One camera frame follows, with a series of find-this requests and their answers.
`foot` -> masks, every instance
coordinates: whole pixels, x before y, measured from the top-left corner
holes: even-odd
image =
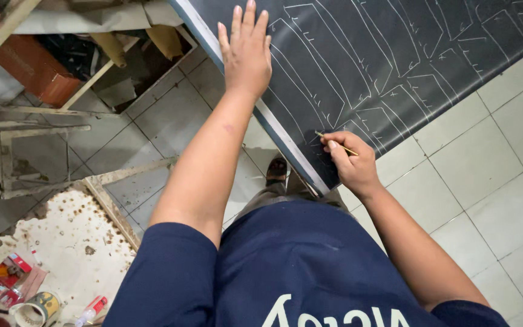
[[[265,186],[270,186],[275,183],[286,183],[286,175],[288,173],[288,162],[281,154],[278,154],[270,162],[265,174]]]

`left hand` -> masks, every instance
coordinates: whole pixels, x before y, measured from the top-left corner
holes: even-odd
[[[271,78],[271,36],[265,34],[269,14],[262,11],[257,24],[255,14],[255,0],[248,0],[243,21],[241,7],[235,7],[231,44],[226,27],[217,24],[225,65],[225,92],[251,95],[254,101],[265,92]]]

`scar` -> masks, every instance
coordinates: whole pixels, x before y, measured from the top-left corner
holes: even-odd
[[[227,130],[227,132],[228,132],[229,134],[232,134],[232,133],[233,133],[233,130],[234,130],[233,126],[231,126],[231,125],[229,125],[229,124],[225,124],[225,125],[223,125],[223,128],[224,128],[225,130]]]

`finger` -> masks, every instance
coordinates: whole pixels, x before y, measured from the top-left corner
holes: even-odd
[[[260,13],[260,16],[258,17],[258,22],[256,23],[256,27],[253,28],[253,36],[256,37],[259,40],[264,41],[265,46],[265,30],[267,29],[267,23],[270,19],[270,14],[263,10]]]
[[[234,44],[239,40],[241,35],[241,15],[242,10],[240,6],[235,6],[233,9],[233,21],[231,22],[231,43]]]
[[[253,31],[253,25],[256,21],[256,2],[255,0],[248,0],[245,6],[245,13],[243,14],[243,23],[241,24],[241,33],[245,36],[250,36]]]
[[[222,23],[217,23],[217,30],[219,31],[219,47],[222,50],[223,62],[227,60],[229,55],[229,39],[227,38],[227,28]]]
[[[360,153],[361,150],[364,150],[365,147],[368,147],[368,145],[361,138],[351,133],[350,131],[336,131],[334,133],[324,134],[324,140],[326,142],[330,140],[336,141],[357,153]]]
[[[270,70],[271,70],[270,45],[271,45],[271,35],[266,35],[265,36],[265,44],[264,44],[265,60],[267,61],[267,65],[270,67]]]
[[[340,146],[336,141],[328,141],[328,147],[330,148],[330,156],[332,161],[336,165],[336,168],[341,171],[353,169],[353,165],[348,159],[348,154],[346,150]]]

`navy blue t-shirt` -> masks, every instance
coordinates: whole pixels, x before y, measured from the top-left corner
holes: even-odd
[[[507,326],[481,304],[422,309],[367,232],[331,205],[247,214],[219,251],[192,227],[150,227],[104,326]]]

